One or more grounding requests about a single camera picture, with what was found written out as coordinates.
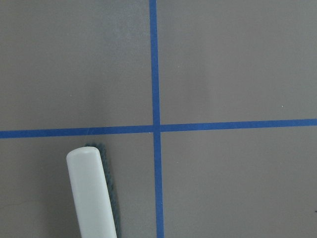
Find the horizontal blue line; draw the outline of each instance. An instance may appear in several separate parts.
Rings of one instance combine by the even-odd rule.
[[[160,132],[190,131],[190,130],[224,130],[224,129],[248,129],[269,127],[292,126],[317,126],[317,119],[295,120],[258,120],[258,121],[233,121],[190,124],[165,124],[160,125]],[[131,125],[113,127],[91,128],[64,128],[64,129],[38,129],[38,130],[4,130],[0,131],[0,139],[27,138],[27,137],[51,137],[51,136],[77,136],[77,135],[106,135],[153,132],[157,126]]]
[[[105,135],[153,132],[152,125],[0,131],[0,138]]]
[[[223,129],[247,129],[290,126],[317,125],[317,119],[295,120],[258,120],[258,121],[234,121],[192,124],[165,124],[160,126],[161,132],[189,131],[189,130],[223,130]]]

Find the gray square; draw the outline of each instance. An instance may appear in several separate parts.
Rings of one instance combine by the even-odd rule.
[[[316,118],[317,1],[158,1],[162,123]]]
[[[317,237],[317,127],[163,133],[166,238]]]
[[[0,130],[151,124],[148,5],[1,1]]]
[[[155,238],[151,134],[0,140],[0,237],[80,237],[66,154],[86,142],[107,148],[123,238]]]

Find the brush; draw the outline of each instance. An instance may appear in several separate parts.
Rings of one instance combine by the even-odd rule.
[[[82,238],[120,238],[113,180],[102,144],[87,144],[66,156]]]

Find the white plastic handle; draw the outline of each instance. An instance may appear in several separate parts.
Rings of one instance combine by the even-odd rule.
[[[99,150],[81,147],[66,158],[82,238],[117,238]]]

